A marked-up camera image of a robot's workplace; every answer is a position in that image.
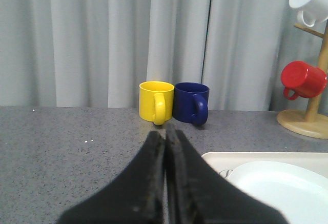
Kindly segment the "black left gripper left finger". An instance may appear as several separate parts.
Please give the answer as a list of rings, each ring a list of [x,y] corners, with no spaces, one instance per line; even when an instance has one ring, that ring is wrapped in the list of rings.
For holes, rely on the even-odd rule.
[[[102,190],[66,210],[58,223],[162,223],[165,141],[149,132],[129,165]]]

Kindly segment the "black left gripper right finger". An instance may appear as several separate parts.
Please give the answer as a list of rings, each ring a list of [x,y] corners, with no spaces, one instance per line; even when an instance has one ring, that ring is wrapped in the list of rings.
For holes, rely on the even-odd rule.
[[[170,223],[286,223],[276,209],[255,200],[216,173],[181,130],[166,126]]]

